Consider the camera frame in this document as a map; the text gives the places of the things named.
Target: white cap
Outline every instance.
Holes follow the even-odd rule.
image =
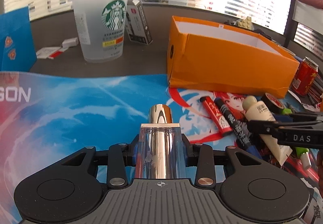
[[[301,159],[302,166],[303,166],[303,169],[304,170],[308,170],[308,169],[311,168],[312,164],[311,164],[311,161],[309,159],[308,153],[302,154],[301,157],[300,157],[300,159]]]
[[[246,111],[248,111],[248,109],[253,106],[255,103],[257,103],[257,99],[256,97],[254,97],[253,95],[249,95],[245,98],[245,100],[242,103],[242,108]]]

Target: metal screw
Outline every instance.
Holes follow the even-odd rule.
[[[208,177],[201,177],[197,182],[203,186],[209,186],[213,184],[213,180]]]
[[[125,183],[125,180],[121,177],[115,177],[110,180],[110,184],[113,186],[121,186]]]

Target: grey ribbed plate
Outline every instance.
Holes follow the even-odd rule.
[[[70,224],[248,224],[227,210],[211,190],[188,179],[135,179],[125,189],[111,190],[92,213]],[[288,224],[301,224],[296,219]],[[23,221],[21,224],[33,224]]]

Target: yellow label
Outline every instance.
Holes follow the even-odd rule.
[[[111,45],[115,45],[115,44],[116,44],[116,40],[112,40],[112,41],[108,41],[108,42],[103,42],[102,46],[107,47],[107,46],[111,46]]]

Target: metallic cylinder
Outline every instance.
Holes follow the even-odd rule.
[[[162,104],[152,106],[149,110],[148,123],[172,123],[171,109]],[[147,140],[150,152],[150,156],[145,160],[147,178],[176,178],[176,160],[172,159],[175,152],[173,134],[165,129],[153,130]]]

